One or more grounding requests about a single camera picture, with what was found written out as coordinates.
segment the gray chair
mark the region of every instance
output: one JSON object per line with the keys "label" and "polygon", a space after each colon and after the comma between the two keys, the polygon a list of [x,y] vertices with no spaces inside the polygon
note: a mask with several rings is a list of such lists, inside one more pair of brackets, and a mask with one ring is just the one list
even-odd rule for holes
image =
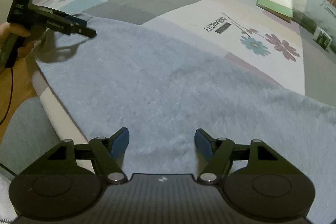
{"label": "gray chair", "polygon": [[[0,145],[0,162],[19,174],[60,142],[38,97],[24,101],[9,122]],[[9,180],[13,176],[0,167]]]}

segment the wooden floor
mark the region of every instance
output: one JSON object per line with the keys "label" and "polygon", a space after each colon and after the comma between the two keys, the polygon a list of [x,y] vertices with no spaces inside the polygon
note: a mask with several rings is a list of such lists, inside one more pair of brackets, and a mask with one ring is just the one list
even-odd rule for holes
{"label": "wooden floor", "polygon": [[[36,92],[30,82],[26,62],[20,59],[13,68],[13,96],[11,107],[6,120],[0,125],[0,143],[5,134],[6,128],[15,110],[28,98],[35,97]],[[7,69],[0,74],[0,121],[7,111],[9,97],[11,95],[11,70]]]}

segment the bed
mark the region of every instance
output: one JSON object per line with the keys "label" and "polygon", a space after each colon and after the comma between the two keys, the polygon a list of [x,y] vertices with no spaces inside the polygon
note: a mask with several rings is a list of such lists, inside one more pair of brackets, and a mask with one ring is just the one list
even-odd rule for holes
{"label": "bed", "polygon": [[61,140],[86,143],[129,128],[123,170],[130,177],[197,175],[204,166],[197,128],[241,144],[262,139],[314,182],[310,220],[336,217],[336,58],[307,30],[256,0],[38,4],[97,30],[94,40],[50,32],[26,59]]}

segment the logo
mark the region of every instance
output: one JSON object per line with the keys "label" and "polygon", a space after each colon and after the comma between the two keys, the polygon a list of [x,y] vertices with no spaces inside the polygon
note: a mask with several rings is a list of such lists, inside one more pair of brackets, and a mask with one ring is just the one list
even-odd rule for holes
{"label": "logo", "polygon": [[54,27],[58,27],[60,29],[64,29],[64,26],[58,25],[58,24],[56,24],[54,22],[50,22],[49,20],[47,20],[47,24],[52,25]]}
{"label": "logo", "polygon": [[207,32],[210,32],[212,29],[215,29],[217,26],[221,25],[225,21],[226,21],[225,17],[220,17],[220,18],[216,19],[214,22],[211,22],[208,26],[204,27],[204,29]]}
{"label": "logo", "polygon": [[159,178],[158,181],[160,182],[166,182],[168,180],[168,178],[166,177],[162,177],[162,178]]}

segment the pillow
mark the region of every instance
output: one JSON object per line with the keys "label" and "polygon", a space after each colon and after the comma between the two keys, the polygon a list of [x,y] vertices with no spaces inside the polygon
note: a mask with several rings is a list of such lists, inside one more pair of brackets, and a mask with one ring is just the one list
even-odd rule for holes
{"label": "pillow", "polygon": [[336,52],[336,8],[327,0],[293,0],[293,21],[310,33],[319,26],[333,39],[331,49]]}

